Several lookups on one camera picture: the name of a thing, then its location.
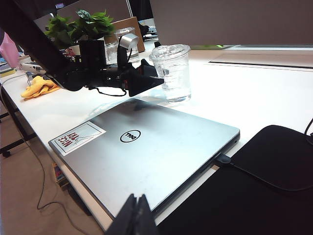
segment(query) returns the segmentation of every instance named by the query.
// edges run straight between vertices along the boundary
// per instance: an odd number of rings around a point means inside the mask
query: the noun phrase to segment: desk surface
[[[150,50],[148,46],[140,57],[147,58]],[[192,98],[189,101],[175,104],[166,102],[160,86],[136,98],[240,128],[241,139],[228,152],[229,156],[267,125],[281,125],[299,132],[305,130],[313,117],[313,70],[208,63],[222,53],[203,50],[190,52]],[[12,76],[1,78],[1,82]],[[48,141],[128,97],[105,96],[83,88],[77,92],[58,90],[23,101],[20,94],[26,86],[27,79],[17,77],[5,83],[4,88],[99,224],[107,229],[111,223],[109,216],[55,155]],[[103,90],[116,92],[112,88]],[[156,223],[160,223],[214,172],[213,169],[208,170],[156,218]]]

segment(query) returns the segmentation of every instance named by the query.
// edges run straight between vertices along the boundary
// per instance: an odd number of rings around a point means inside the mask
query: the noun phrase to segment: yellow cloth
[[[24,100],[28,100],[56,91],[59,88],[60,87],[51,80],[44,80],[42,77],[36,76],[32,80],[32,85],[30,87],[26,87],[26,91],[21,94],[21,97],[23,97]]]

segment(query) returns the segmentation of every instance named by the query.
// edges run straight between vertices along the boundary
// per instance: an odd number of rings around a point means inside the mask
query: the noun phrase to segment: laptop cable
[[[6,105],[5,105],[5,102],[4,102],[3,98],[2,98],[2,88],[3,88],[3,85],[4,85],[6,82],[8,82],[9,80],[12,80],[12,79],[14,79],[14,78],[21,77],[21,76],[24,76],[24,75],[25,75],[25,74],[21,74],[21,75],[17,75],[17,76],[14,76],[14,77],[10,77],[10,78],[8,78],[7,80],[5,80],[5,81],[0,85],[0,98],[1,98],[1,100],[3,101],[3,105],[4,105],[4,107],[6,108],[7,111],[8,111],[8,109],[7,109],[7,107],[6,107]],[[41,161],[40,161],[38,155],[34,152],[34,150],[30,147],[30,145],[25,141],[25,139],[24,139],[23,135],[21,134],[20,130],[19,130],[18,128],[17,128],[17,130],[18,130],[18,133],[20,134],[20,136],[21,136],[23,142],[24,142],[24,143],[29,147],[29,149],[32,151],[32,153],[34,154],[34,156],[35,156],[36,159],[38,160],[38,162],[39,162],[39,164],[40,164],[40,166],[41,166],[41,168],[42,168],[42,170],[43,170],[43,186],[42,186],[42,190],[41,190],[41,194],[40,194],[39,201],[38,201],[38,203],[37,203],[37,207],[36,207],[37,210],[41,210],[41,209],[43,209],[43,208],[45,208],[46,206],[51,205],[51,204],[59,204],[59,205],[63,208],[63,210],[64,210],[64,212],[65,212],[65,214],[66,214],[66,216],[67,216],[67,218],[68,218],[68,220],[69,220],[71,226],[72,226],[74,229],[76,229],[76,230],[78,230],[79,232],[81,232],[82,234],[84,234],[84,235],[89,235],[87,232],[85,232],[85,231],[83,231],[82,229],[78,228],[78,227],[73,223],[73,221],[71,220],[71,218],[70,218],[70,216],[69,216],[69,214],[68,214],[68,212],[67,212],[67,210],[66,210],[66,208],[65,208],[65,206],[64,206],[64,204],[63,204],[62,202],[59,202],[59,201],[52,201],[52,202],[46,203],[46,204],[44,204],[43,206],[40,206],[40,207],[39,207],[40,201],[41,201],[42,196],[43,196],[43,193],[44,193],[44,188],[45,188],[45,168],[44,168],[43,164],[41,163]]]
[[[261,177],[251,173],[250,171],[246,170],[246,169],[243,169],[241,168],[240,166],[234,164],[232,161],[231,161],[231,158],[225,154],[220,154],[218,155],[214,160],[213,160],[213,164],[218,166],[218,167],[234,167],[236,169],[239,169],[240,171],[250,175],[250,176],[253,176],[254,178],[256,178],[257,180],[259,181],[262,181],[263,183],[266,183],[274,188],[277,188],[279,190],[282,190],[282,191],[288,191],[288,192],[298,192],[298,191],[304,191],[304,190],[308,190],[308,189],[311,189],[313,188],[313,185],[309,185],[307,187],[304,187],[304,188],[282,188],[280,186],[277,186],[265,179],[262,179]]]
[[[313,118],[312,118],[312,120],[309,122],[309,125],[307,126],[307,128],[306,128],[305,131],[304,131],[305,139],[306,139],[306,141],[307,141],[310,145],[313,145],[313,142],[309,140],[309,137],[307,136],[307,133],[308,133],[308,130],[309,130],[310,126],[312,125],[312,123],[313,123]]]

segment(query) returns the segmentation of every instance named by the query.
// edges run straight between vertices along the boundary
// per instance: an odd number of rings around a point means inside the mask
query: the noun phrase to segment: plastic cup
[[[162,88],[169,102],[179,102],[191,97],[189,51],[190,47],[183,44],[159,46],[154,48],[149,56],[158,77],[164,79]]]
[[[119,38],[125,34],[128,33],[133,33],[135,34],[135,28],[134,27],[127,27],[127,28],[122,28],[122,29],[118,29],[114,35],[116,36],[117,41],[119,40]],[[127,51],[127,57],[129,57],[130,55],[130,50]],[[129,59],[129,62],[139,62],[140,58],[139,58],[139,52],[138,52],[138,47],[135,46],[132,48],[132,53],[131,53],[131,57]]]

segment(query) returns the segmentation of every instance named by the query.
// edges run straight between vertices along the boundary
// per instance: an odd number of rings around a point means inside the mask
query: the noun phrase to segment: closed laptop lid
[[[131,193],[155,211],[238,138],[235,127],[129,99],[49,144],[115,217]]]

